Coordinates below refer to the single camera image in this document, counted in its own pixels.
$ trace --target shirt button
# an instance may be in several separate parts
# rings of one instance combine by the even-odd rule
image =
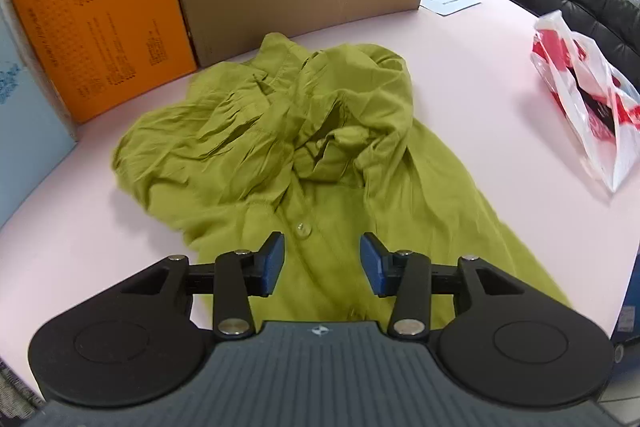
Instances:
[[[298,237],[302,237],[304,239],[305,237],[309,237],[311,227],[305,223],[298,223],[296,233],[298,234]]]

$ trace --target blue print on box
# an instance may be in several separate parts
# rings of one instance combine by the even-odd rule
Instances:
[[[18,73],[20,73],[18,64],[14,63],[8,69],[0,64],[0,105],[9,100],[11,93],[18,87]]]

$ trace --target green shirt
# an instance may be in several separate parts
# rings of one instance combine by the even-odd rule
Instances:
[[[367,231],[437,264],[473,253],[566,302],[462,163],[413,118],[404,60],[380,46],[310,53],[267,35],[253,60],[201,71],[183,102],[142,116],[113,169],[202,263],[284,232],[274,294],[252,298],[258,322],[385,326],[393,298],[374,296],[360,265]],[[432,327],[453,316],[451,298],[435,296]]]

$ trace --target gray ribbed panel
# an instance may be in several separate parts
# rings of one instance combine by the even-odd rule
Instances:
[[[172,395],[131,409],[51,403],[28,427],[613,427],[594,403],[550,412],[484,402],[451,383],[429,351],[368,323],[267,323],[226,343]]]

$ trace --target white logo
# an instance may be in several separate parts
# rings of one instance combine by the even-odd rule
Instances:
[[[331,330],[329,328],[327,328],[326,326],[323,326],[322,324],[320,324],[319,326],[316,326],[315,328],[312,328],[310,331],[314,335],[317,335],[318,337],[322,337],[323,335],[326,335]]]

